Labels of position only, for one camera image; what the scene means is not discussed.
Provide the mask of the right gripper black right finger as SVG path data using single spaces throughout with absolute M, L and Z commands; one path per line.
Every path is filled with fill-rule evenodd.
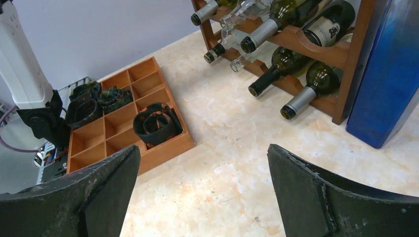
M 286 236 L 418 236 L 417 197 L 344 178 L 276 144 L 267 158 Z

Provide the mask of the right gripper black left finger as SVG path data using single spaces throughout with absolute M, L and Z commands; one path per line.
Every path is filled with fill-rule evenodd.
M 62 177 L 0 196 L 3 237 L 118 237 L 140 166 L 130 145 Z

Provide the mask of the green wine bottle dark label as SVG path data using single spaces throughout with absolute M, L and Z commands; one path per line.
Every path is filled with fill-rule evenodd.
M 343 70 L 321 61 L 315 61 L 306 72 L 306 86 L 280 110 L 288 120 L 294 119 L 311 101 L 331 95 L 341 85 Z

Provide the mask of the blue square glass bottle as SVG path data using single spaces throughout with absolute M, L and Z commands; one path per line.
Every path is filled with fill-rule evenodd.
M 383 0 L 372 50 L 346 131 L 375 149 L 403 127 L 419 103 L 419 2 Z

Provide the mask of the clear square glass bottle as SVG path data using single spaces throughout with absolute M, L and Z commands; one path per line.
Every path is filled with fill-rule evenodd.
M 230 63 L 230 68 L 233 72 L 238 73 L 245 65 L 253 63 L 258 58 L 260 52 L 260 49 L 257 49 L 252 53 L 243 52 L 237 59 Z

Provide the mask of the green wine bottle white label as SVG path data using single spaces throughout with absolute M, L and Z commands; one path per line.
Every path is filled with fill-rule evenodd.
M 258 97 L 280 77 L 303 69 L 321 48 L 332 47 L 355 20 L 355 9 L 346 0 L 275 0 L 269 18 L 241 41 L 246 53 L 255 52 L 271 37 L 281 42 L 273 52 L 271 67 L 248 86 Z

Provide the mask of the clear liquor bottle black cap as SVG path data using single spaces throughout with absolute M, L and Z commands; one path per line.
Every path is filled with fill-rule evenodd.
M 222 56 L 232 48 L 235 44 L 235 34 L 227 35 L 221 38 L 221 42 L 217 42 L 215 39 L 210 40 L 212 48 L 203 55 L 203 58 L 208 64 L 214 62 L 217 58 Z

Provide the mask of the tall green wine bottle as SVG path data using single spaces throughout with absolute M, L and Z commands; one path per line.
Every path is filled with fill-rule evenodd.
M 245 53 L 257 50 L 269 37 L 281 32 L 288 25 L 301 27 L 317 14 L 320 0 L 274 0 L 269 18 L 240 43 Z

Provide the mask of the clear tall glass bottle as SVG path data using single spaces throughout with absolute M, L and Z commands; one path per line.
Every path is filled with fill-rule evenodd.
M 239 0 L 238 5 L 227 15 L 220 19 L 221 41 L 226 42 L 233 34 L 236 25 L 242 23 L 249 15 L 256 15 L 263 18 L 269 15 L 271 0 Z

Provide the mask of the dark bottle brown label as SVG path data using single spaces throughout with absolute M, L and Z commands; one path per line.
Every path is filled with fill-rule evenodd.
M 237 4 L 238 0 L 210 0 L 204 7 L 191 15 L 191 21 L 195 26 L 200 26 L 214 15 L 220 7 L 225 6 L 229 9 L 234 9 Z

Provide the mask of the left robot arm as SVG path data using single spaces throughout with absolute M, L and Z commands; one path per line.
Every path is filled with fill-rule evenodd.
M 61 117 L 62 100 L 46 79 L 10 0 L 0 2 L 0 75 L 33 135 L 57 148 L 68 146 L 71 129 Z

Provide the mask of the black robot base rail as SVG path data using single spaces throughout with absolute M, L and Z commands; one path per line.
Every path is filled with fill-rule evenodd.
M 36 185 L 66 175 L 69 148 L 57 149 L 46 141 L 35 153 L 34 165 L 39 168 Z

